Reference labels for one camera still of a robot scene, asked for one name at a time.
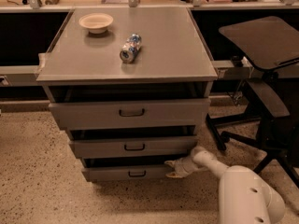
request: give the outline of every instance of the chair caster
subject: chair caster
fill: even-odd
[[[223,143],[228,143],[230,142],[230,136],[228,135],[228,133],[226,131],[223,131],[221,133],[221,140],[223,141]]]

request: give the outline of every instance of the chair wheel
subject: chair wheel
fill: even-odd
[[[221,140],[222,140],[224,143],[228,143],[228,142],[230,142],[230,137],[227,135],[227,133],[222,132],[222,133],[221,133]]]

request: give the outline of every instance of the bowl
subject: bowl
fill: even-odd
[[[83,16],[78,23],[92,34],[102,34],[113,22],[113,18],[105,13],[92,13]]]

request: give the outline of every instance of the floor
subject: floor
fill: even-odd
[[[0,108],[1,224],[218,223],[218,180],[210,172],[184,179],[88,183],[66,134],[43,105]],[[243,108],[215,102],[210,114]],[[253,135],[256,127],[251,123],[227,129]],[[219,152],[206,126],[198,144],[228,165],[253,168],[264,157],[262,151],[234,141]],[[299,189],[281,167],[272,161],[261,177],[285,200],[286,214],[279,223],[299,223]]]

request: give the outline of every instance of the gray cabinet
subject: gray cabinet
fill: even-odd
[[[114,18],[105,35],[79,27],[92,12]],[[194,31],[184,7],[75,10],[37,81],[87,181],[161,178],[171,171],[165,161],[196,146],[216,73]],[[133,32],[143,47],[124,64],[120,48]]]

